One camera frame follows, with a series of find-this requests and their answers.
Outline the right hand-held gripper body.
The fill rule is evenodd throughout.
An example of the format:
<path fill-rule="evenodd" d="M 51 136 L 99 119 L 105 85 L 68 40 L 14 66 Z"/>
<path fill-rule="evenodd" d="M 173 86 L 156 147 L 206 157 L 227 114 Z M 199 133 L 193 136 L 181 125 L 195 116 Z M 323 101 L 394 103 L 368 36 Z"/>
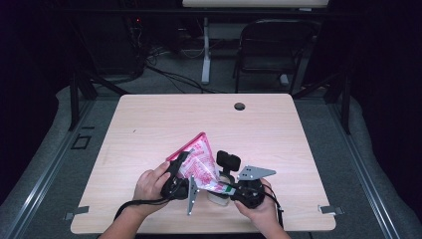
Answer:
<path fill-rule="evenodd" d="M 252 165 L 246 165 L 238 174 L 238 181 L 235 183 L 234 194 L 240 194 L 240 201 L 246 207 L 254 209 L 258 207 L 265 198 L 265 189 L 262 178 L 274 175 L 273 169 L 267 169 Z"/>

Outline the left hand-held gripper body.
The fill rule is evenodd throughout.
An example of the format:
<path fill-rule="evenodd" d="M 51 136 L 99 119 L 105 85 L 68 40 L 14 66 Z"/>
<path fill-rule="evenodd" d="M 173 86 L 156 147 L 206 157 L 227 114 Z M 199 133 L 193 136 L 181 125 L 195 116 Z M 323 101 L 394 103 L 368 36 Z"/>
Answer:
<path fill-rule="evenodd" d="M 193 206 L 199 188 L 196 184 L 195 177 L 191 175 L 189 178 L 169 178 L 161 189 L 161 196 L 168 200 L 188 200 L 187 214 L 192 214 Z"/>

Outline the pink and white plastic bag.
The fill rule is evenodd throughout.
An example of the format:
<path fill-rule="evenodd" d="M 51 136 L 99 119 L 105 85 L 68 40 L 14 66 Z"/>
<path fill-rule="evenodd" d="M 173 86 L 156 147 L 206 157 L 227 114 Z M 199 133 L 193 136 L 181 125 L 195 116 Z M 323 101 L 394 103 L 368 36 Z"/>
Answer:
<path fill-rule="evenodd" d="M 205 132 L 197 134 L 181 148 L 170 154 L 166 160 L 175 160 L 182 151 L 187 151 L 188 155 L 176 173 L 178 177 L 190 178 L 193 176 L 199 189 L 225 195 L 234 194 L 235 189 L 224 184 L 220 179 L 220 173 L 216 168 L 216 161 Z"/>

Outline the clear jar with black lid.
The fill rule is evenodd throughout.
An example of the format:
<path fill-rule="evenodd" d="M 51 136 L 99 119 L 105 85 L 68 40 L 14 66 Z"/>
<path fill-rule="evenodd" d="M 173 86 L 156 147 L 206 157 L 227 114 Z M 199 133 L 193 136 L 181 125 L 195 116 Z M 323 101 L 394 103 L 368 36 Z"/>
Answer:
<path fill-rule="evenodd" d="M 235 178 L 231 172 L 239 170 L 241 159 L 237 155 L 219 150 L 217 152 L 216 162 L 221 167 L 221 170 L 219 171 L 220 180 L 225 183 L 233 184 Z M 229 195 L 218 194 L 211 191 L 208 192 L 207 197 L 211 202 L 220 206 L 227 206 L 230 201 Z"/>

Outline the person's right hand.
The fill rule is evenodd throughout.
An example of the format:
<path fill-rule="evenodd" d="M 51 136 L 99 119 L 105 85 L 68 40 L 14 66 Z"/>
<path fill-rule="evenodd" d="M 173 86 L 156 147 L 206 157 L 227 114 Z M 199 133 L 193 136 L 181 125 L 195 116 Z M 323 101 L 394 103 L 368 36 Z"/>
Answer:
<path fill-rule="evenodd" d="M 262 233 L 270 233 L 281 229 L 276 212 L 276 204 L 268 196 L 255 209 L 246 207 L 240 201 L 234 202 L 240 213 L 250 219 L 252 224 Z"/>

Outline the person's left hand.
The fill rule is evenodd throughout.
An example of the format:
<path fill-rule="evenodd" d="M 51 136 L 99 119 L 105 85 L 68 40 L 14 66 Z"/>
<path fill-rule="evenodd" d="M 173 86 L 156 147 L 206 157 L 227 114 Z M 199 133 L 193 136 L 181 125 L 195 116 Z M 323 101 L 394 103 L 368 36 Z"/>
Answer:
<path fill-rule="evenodd" d="M 136 183 L 133 198 L 135 200 L 160 199 L 161 189 L 170 177 L 170 173 L 167 171 L 169 165 L 169 161 L 164 161 L 155 169 L 144 172 Z"/>

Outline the white desk leg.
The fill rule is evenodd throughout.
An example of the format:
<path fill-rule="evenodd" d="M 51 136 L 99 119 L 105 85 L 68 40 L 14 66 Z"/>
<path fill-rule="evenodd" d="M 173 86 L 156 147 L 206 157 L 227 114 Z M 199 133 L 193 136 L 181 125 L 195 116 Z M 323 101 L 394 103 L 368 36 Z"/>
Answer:
<path fill-rule="evenodd" d="M 210 83 L 210 44 L 209 44 L 209 23 L 208 19 L 205 18 L 203 22 L 203 40 L 204 40 L 204 59 L 202 68 L 202 79 L 201 83 L 208 85 Z"/>

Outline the black metal stand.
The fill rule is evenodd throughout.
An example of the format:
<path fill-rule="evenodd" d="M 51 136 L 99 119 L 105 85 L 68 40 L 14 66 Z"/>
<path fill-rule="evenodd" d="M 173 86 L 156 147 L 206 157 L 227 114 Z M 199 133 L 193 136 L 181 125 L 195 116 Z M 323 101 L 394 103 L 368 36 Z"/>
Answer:
<path fill-rule="evenodd" d="M 121 89 L 93 72 L 77 71 L 70 79 L 71 124 L 69 131 L 72 131 L 80 121 L 79 94 L 82 94 L 89 101 L 93 101 L 98 97 L 99 94 L 94 88 L 94 83 L 100 84 L 120 96 L 128 94 L 128 91 Z"/>
<path fill-rule="evenodd" d="M 293 98 L 295 100 L 303 98 L 325 85 L 328 85 L 328 90 L 323 98 L 327 104 L 333 104 L 338 100 L 338 98 L 341 98 L 340 124 L 345 133 L 350 134 L 349 110 L 351 80 L 347 73 L 335 73 L 332 76 L 329 76 L 326 79 L 312 84 L 309 87 L 293 94 Z"/>

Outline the dark computer tower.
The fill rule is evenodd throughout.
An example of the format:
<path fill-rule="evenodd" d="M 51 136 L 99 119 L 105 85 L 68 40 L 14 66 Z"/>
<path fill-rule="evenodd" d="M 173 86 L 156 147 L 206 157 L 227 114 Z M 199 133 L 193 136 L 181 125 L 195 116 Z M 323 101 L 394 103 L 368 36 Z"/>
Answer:
<path fill-rule="evenodd" d="M 86 46 L 100 75 L 143 74 L 144 63 L 138 55 L 123 17 L 112 15 L 81 16 L 79 25 Z"/>

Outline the black folding chair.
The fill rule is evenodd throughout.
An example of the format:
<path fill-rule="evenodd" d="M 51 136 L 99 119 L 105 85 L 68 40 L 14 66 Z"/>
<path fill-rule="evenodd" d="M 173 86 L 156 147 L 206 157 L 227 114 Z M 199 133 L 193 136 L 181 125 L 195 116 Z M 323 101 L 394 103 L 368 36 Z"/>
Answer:
<path fill-rule="evenodd" d="M 277 74 L 291 76 L 293 92 L 307 46 L 317 35 L 317 23 L 306 20 L 261 19 L 241 32 L 232 77 L 239 92 L 240 75 Z"/>

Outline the grey metal bracket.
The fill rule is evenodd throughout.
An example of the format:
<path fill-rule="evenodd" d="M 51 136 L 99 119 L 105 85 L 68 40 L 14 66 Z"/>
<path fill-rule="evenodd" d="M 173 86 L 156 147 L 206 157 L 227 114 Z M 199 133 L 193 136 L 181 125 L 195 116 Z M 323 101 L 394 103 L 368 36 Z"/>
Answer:
<path fill-rule="evenodd" d="M 88 213 L 90 210 L 89 206 L 78 207 L 71 212 L 67 212 L 64 216 L 64 220 L 73 220 L 76 215 Z"/>
<path fill-rule="evenodd" d="M 344 213 L 343 209 L 341 207 L 336 207 L 336 206 L 332 206 L 332 205 L 328 205 L 328 206 L 319 206 L 318 210 L 322 213 L 322 214 L 329 214 L 329 215 L 342 215 Z"/>

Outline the aluminium floor rail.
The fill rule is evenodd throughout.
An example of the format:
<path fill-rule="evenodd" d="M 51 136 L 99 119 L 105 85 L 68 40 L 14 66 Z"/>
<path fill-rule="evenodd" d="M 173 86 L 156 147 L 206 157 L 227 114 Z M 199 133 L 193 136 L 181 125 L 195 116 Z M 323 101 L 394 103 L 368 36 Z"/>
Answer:
<path fill-rule="evenodd" d="M 68 127 L 70 106 L 67 102 L 59 104 L 52 127 L 21 178 L 0 205 L 0 239 L 19 239 L 25 232 L 64 163 L 65 153 L 94 104 L 93 101 L 82 103 L 80 119 L 73 130 Z"/>
<path fill-rule="evenodd" d="M 336 128 L 341 134 L 342 140 L 344 141 L 348 151 L 351 154 L 351 164 L 354 167 L 357 178 L 360 182 L 362 190 L 364 191 L 365 197 L 371 207 L 371 210 L 378 222 L 378 225 L 383 233 L 385 239 L 401 239 L 387 208 L 381 199 L 379 192 L 372 180 L 372 177 L 367 170 L 361 153 L 355 143 L 353 135 L 347 133 L 344 129 L 341 120 L 340 112 L 336 105 L 328 104 L 327 108 L 335 123 Z"/>

